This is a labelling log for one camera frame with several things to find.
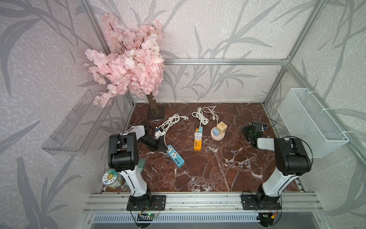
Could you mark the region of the blue cube adapter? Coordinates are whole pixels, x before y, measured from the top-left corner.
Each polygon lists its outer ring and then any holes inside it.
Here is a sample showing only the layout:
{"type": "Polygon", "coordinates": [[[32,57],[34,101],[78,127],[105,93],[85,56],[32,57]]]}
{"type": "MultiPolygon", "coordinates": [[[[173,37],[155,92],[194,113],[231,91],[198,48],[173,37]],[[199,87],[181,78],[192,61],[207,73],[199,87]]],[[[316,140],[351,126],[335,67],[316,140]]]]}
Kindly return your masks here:
{"type": "Polygon", "coordinates": [[[219,137],[219,135],[220,135],[220,131],[219,131],[217,128],[213,128],[213,129],[212,129],[212,135],[213,135],[214,137],[219,137]]]}

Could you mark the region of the green dustpan brush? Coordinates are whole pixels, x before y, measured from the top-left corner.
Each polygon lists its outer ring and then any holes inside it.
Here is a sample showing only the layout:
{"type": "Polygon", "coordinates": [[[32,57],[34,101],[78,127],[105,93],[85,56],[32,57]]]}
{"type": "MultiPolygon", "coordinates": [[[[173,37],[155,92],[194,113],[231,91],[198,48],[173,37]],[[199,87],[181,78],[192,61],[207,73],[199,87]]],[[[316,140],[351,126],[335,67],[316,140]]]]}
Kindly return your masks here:
{"type": "Polygon", "coordinates": [[[145,159],[145,158],[139,159],[138,169],[139,169],[140,173],[142,173],[142,171],[144,170],[146,163],[147,163],[147,159],[145,159]]]}

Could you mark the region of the blue power strip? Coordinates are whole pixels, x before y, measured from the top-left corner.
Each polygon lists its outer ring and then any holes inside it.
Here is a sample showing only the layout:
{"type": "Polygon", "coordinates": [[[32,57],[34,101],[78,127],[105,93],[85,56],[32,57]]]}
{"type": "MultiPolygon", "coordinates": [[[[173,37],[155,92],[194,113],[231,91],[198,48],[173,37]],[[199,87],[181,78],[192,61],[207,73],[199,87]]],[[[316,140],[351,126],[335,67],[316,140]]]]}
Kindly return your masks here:
{"type": "Polygon", "coordinates": [[[185,161],[184,159],[180,156],[180,154],[173,148],[172,145],[168,145],[167,146],[167,153],[169,154],[169,156],[171,157],[171,159],[173,160],[173,162],[179,167],[181,168],[184,164],[185,161]]]}

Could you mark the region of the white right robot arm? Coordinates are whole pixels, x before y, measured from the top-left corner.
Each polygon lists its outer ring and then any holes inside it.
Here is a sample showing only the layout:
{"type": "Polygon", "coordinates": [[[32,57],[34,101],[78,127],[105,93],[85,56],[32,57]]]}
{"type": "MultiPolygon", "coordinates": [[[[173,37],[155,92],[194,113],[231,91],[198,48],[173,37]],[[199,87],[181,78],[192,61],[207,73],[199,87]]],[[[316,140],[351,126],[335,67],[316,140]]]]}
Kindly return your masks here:
{"type": "Polygon", "coordinates": [[[306,141],[296,136],[263,137],[266,129],[267,126],[260,122],[251,122],[242,127],[245,139],[250,145],[273,151],[275,155],[275,170],[256,193],[255,202],[261,208],[277,202],[288,184],[308,173],[314,161],[312,149],[306,141]]]}

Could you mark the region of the clear acrylic wall shelf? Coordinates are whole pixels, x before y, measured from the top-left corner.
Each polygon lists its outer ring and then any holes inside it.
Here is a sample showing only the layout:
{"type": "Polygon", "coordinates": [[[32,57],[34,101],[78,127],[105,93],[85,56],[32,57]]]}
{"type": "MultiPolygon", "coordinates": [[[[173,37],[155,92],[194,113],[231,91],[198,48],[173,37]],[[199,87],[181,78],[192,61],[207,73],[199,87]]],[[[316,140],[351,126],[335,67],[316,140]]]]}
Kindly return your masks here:
{"type": "Polygon", "coordinates": [[[107,117],[114,100],[105,107],[93,103],[97,92],[88,90],[43,143],[41,149],[53,156],[83,156],[107,117]]]}

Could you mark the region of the beige cube adapter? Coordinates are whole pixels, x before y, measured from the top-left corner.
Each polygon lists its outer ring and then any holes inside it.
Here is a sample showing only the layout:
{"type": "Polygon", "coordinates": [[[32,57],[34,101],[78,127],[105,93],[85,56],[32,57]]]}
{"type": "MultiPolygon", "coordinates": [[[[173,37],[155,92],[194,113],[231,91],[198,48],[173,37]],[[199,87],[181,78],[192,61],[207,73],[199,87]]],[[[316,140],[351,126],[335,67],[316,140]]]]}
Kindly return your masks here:
{"type": "Polygon", "coordinates": [[[220,132],[220,134],[222,134],[227,130],[227,124],[220,122],[217,124],[216,129],[220,132]]]}

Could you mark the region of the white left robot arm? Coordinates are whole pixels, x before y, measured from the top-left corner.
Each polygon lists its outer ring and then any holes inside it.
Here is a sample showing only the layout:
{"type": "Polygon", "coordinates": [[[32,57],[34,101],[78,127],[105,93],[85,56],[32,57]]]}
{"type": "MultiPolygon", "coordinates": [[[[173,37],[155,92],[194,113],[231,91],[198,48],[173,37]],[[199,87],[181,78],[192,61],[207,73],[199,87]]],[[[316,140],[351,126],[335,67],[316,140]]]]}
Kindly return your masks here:
{"type": "Polygon", "coordinates": [[[149,132],[148,124],[137,125],[121,134],[110,135],[108,140],[108,166],[125,179],[131,191],[132,202],[152,202],[151,191],[138,169],[138,144],[145,144],[152,152],[168,149],[162,136],[155,138],[149,132]]]}

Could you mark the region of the round pink socket base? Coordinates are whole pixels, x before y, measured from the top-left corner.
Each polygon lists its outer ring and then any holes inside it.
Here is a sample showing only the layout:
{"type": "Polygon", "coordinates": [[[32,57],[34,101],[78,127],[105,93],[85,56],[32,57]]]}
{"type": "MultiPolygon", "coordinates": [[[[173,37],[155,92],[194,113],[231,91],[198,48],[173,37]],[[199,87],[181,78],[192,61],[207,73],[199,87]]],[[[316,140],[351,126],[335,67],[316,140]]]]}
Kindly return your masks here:
{"type": "Polygon", "coordinates": [[[225,132],[220,132],[216,127],[211,129],[211,138],[215,141],[221,141],[225,137],[225,132]]]}

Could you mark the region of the pink cherry blossom tree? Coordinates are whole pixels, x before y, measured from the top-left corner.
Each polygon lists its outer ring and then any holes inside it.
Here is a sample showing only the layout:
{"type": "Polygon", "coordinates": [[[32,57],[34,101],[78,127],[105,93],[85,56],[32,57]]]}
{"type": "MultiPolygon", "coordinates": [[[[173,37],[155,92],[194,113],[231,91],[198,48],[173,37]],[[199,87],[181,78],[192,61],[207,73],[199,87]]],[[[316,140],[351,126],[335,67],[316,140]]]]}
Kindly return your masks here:
{"type": "Polygon", "coordinates": [[[164,58],[159,42],[163,25],[155,19],[151,24],[141,24],[128,29],[118,23],[113,13],[102,17],[104,35],[111,46],[110,54],[87,49],[87,65],[94,81],[107,90],[94,98],[93,104],[106,107],[116,96],[131,92],[139,98],[155,97],[163,82],[164,58]]]}

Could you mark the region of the orange power strip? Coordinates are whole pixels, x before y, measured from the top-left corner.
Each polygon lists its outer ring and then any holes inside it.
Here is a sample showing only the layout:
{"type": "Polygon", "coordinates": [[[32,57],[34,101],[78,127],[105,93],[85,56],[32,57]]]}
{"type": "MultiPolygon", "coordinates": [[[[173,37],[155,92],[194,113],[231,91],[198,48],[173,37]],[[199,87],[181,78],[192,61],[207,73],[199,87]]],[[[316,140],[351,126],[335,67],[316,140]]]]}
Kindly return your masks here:
{"type": "Polygon", "coordinates": [[[194,151],[201,151],[202,141],[195,141],[194,140],[193,149],[194,149],[194,151]]]}

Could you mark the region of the white charger on orange strip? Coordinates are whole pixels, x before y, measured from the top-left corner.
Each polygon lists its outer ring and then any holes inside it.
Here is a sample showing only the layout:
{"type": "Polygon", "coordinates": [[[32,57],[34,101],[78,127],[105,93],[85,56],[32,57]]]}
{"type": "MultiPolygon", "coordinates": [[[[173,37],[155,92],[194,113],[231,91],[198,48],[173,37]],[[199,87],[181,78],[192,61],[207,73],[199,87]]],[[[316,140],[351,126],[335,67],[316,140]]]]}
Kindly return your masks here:
{"type": "Polygon", "coordinates": [[[202,141],[202,133],[201,132],[195,132],[194,133],[194,140],[195,141],[202,141]]]}

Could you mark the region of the round tape tin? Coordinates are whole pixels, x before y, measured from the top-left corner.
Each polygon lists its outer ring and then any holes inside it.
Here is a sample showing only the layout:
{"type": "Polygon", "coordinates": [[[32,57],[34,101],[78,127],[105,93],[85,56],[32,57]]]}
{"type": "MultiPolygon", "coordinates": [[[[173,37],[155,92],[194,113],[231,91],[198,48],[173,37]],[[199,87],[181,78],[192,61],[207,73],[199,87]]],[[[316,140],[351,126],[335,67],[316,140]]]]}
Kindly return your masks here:
{"type": "Polygon", "coordinates": [[[124,178],[119,172],[116,172],[114,169],[110,169],[104,174],[102,183],[106,187],[118,189],[124,184],[124,178]]]}

